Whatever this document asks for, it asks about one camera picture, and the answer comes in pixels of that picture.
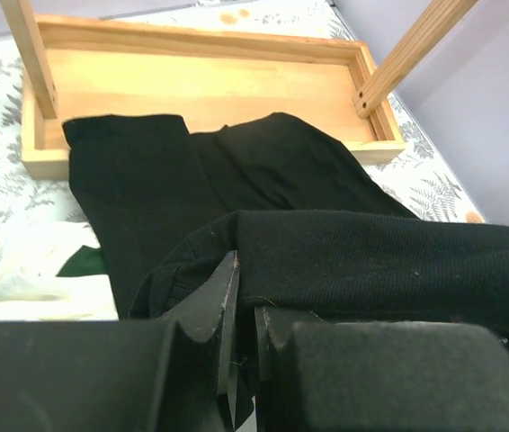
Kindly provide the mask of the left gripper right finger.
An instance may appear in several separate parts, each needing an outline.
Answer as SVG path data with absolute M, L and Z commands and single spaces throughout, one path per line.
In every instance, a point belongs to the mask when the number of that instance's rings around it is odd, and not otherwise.
M 509 431 L 509 352 L 485 328 L 254 316 L 262 431 Z

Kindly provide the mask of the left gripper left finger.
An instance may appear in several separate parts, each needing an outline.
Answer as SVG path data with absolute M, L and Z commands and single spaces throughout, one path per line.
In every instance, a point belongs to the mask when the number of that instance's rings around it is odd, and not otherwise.
M 0 322 L 0 431 L 233 431 L 236 252 L 158 319 Z

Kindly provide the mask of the dark green t shirt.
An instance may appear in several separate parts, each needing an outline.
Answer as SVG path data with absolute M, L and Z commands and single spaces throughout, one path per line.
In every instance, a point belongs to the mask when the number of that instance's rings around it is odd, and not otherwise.
M 106 275 L 107 268 L 101 249 L 82 246 L 60 268 L 57 277 Z

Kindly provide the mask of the black t shirt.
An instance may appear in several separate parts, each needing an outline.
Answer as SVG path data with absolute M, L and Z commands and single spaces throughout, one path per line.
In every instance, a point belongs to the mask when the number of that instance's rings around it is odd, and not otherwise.
M 244 358 L 261 307 L 509 334 L 509 227 L 420 220 L 296 117 L 192 133 L 177 115 L 108 115 L 63 131 L 122 317 L 164 315 L 233 251 Z

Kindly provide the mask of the white t shirt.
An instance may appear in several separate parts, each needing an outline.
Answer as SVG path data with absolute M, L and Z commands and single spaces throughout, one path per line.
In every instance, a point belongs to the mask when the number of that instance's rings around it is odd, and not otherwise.
M 82 246 L 101 249 L 87 222 L 0 229 L 0 321 L 117 320 L 108 274 L 57 277 Z

